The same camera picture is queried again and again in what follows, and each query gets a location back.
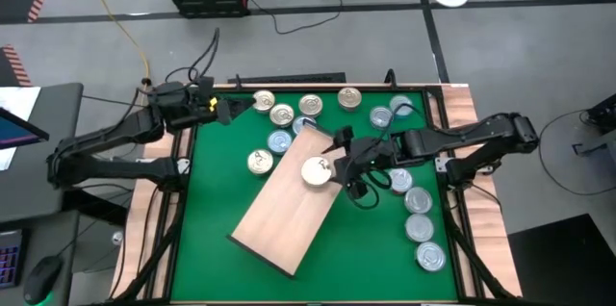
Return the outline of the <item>dark grey desk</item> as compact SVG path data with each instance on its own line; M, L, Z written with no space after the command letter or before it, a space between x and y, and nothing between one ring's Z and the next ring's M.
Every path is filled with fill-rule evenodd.
M29 122L49 134L49 141L16 149L10 167L0 171L0 222L43 217L62 209L63 196L47 182L46 158L60 140L75 135L84 86L44 87Z

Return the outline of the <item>tilted monitor screen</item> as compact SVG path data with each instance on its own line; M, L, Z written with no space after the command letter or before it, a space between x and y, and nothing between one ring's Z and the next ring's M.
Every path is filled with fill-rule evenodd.
M49 140L49 134L0 107L0 150Z

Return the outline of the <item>wooden shelf riser black legs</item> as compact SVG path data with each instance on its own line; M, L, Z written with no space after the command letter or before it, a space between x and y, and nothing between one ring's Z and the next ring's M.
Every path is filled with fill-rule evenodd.
M229 235L230 241L290 278L342 189L330 180L311 187L300 175L303 163L311 157L324 157L334 170L332 162L345 151L338 148L322 154L332 141L316 127L304 127Z

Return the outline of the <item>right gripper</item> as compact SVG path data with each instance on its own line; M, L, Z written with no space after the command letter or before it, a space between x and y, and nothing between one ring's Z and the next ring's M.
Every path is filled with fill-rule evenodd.
M345 156L336 160L330 181L347 187L351 180L372 169L384 170L398 165L395 148L386 136L355 138L352 127L347 125L334 133L332 144L322 154L343 147Z

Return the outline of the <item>dark keyboard desk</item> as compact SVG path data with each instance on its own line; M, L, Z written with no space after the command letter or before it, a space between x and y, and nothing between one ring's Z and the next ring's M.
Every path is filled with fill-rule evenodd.
M25 253L20 258L19 284L16 287L0 289L0 306L29 306L23 299L27 275L42 258L57 255L67 246L75 238L78 226L79 214L76 212L0 223L0 232L22 229L25 244ZM68 305L74 253L74 245L62 253L63 266L59 276L50 295L39 306Z

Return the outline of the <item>black frame strut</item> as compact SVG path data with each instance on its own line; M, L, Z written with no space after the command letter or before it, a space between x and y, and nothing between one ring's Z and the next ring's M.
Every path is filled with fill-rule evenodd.
M152 189L132 203L109 295L114 306L168 298L185 199L183 193Z
M497 277L485 265L475 250L475 245L465 236L464 231L455 222L447 191L439 191L439 198L443 207L443 218L448 237L454 246L459 246L469 261L471 270L472 286L475 291L474 298L487 300L484 288L487 288L495 299L515 299L516 296L510 293Z

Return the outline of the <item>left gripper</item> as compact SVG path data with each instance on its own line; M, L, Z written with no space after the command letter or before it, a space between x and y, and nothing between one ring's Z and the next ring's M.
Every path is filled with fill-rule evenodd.
M222 125L229 125L244 112L250 111L255 102L256 99L252 96L230 97L228 100L218 99L217 109L214 112L209 110L209 101L204 104L190 102L173 109L168 118L168 128L185 129L215 121Z

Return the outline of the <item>silver-lid can red label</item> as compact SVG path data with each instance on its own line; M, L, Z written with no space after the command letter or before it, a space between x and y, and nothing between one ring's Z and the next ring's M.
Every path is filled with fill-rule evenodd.
M391 191L404 194L413 187L413 176L405 168L392 168L388 172L391 179Z
M422 214L411 215L404 224L405 233L413 242L428 242L434 235L434 225L431 219Z
M424 215L428 213L433 205L430 193L422 187L413 187L404 196L405 208L411 214Z
M437 272L444 268L446 255L444 250L435 242L422 242L415 252L418 265L428 272Z

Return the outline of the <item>black power strip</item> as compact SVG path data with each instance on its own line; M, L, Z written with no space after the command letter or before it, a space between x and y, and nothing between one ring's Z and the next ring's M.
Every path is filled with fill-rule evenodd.
M264 77L241 77L229 78L228 84L313 84L313 83L345 83L347 81L344 72L297 74L297 75L276 75Z

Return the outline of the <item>green table mat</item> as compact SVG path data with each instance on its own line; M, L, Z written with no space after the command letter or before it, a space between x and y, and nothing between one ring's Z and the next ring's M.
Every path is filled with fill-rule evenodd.
M422 269L404 230L402 197L380 191L358 204L336 198L295 276L287 277L229 240L264 185L247 157L272 131L247 111L196 133L192 175L171 298L208 301L451 301L454 271Z

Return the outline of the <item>black equipment stand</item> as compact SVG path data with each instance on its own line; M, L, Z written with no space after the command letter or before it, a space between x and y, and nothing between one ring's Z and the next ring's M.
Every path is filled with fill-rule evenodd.
M575 153L590 155L600 149L605 149L616 162L616 93L590 109L583 110L579 119L600 134L590 140L573 144Z

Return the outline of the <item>black computer mouse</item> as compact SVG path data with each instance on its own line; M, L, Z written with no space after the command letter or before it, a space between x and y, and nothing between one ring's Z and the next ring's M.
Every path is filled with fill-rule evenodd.
M23 288L23 299L26 304L36 306L51 294L63 263L59 255L50 255L43 257L34 266Z

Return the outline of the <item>white paper sheet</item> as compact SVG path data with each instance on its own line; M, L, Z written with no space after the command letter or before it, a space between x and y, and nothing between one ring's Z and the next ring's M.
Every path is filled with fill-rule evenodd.
M0 88L0 108L27 121L38 99L40 88ZM16 147L0 147L0 171L7 170L13 160Z

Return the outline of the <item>small hazard-striped floor mat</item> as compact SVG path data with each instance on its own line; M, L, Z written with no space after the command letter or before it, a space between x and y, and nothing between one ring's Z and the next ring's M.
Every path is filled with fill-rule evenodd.
M6 44L0 47L0 87L31 87L32 81L15 49Z

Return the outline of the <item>backlit keyboard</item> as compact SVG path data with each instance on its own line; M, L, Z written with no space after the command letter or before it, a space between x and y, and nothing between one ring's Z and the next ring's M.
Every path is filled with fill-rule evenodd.
M0 290L19 284L24 233L21 229L0 232Z

